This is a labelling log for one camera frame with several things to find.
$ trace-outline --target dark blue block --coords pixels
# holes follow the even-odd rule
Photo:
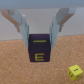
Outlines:
[[[30,34],[28,52],[30,62],[49,62],[51,52],[49,34]]]

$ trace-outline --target block's top face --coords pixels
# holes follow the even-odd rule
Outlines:
[[[30,52],[50,52],[50,35],[49,34],[30,34],[29,46]]]
[[[76,76],[79,74],[82,74],[83,71],[81,70],[81,68],[78,65],[74,65],[69,67],[69,70]]]

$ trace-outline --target cork surface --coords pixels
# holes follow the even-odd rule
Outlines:
[[[67,75],[76,64],[84,71],[84,35],[58,37],[47,63],[31,63],[23,40],[0,41],[0,84],[84,84]]]

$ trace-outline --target block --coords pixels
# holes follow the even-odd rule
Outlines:
[[[30,62],[49,62],[51,52],[49,34],[29,34],[28,52]]]
[[[79,79],[83,74],[83,71],[78,65],[74,65],[69,67],[68,69],[68,76],[72,79],[72,81],[75,81]]]

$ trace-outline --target brown floor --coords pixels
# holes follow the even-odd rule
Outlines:
[[[84,35],[58,37],[48,63],[30,63],[23,40],[0,41],[0,84],[84,84],[67,75],[76,64],[84,71]]]

